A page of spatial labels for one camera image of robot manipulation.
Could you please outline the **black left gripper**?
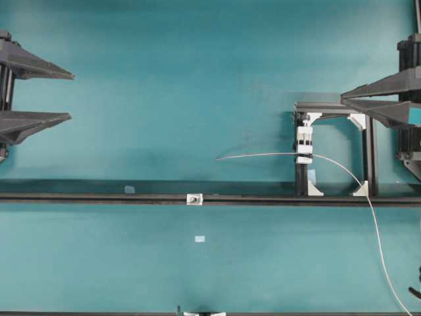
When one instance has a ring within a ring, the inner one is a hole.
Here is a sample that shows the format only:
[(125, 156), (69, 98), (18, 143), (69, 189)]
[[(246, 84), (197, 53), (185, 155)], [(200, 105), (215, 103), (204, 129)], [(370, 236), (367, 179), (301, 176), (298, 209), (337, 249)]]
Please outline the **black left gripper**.
[[(1, 30), (1, 43), (11, 39), (10, 32)], [(74, 79), (71, 72), (40, 59), (21, 47), (1, 47), (1, 161), (9, 155), (7, 145), (21, 144), (35, 133), (72, 119), (69, 113), (12, 111), (15, 76), (22, 80)]]

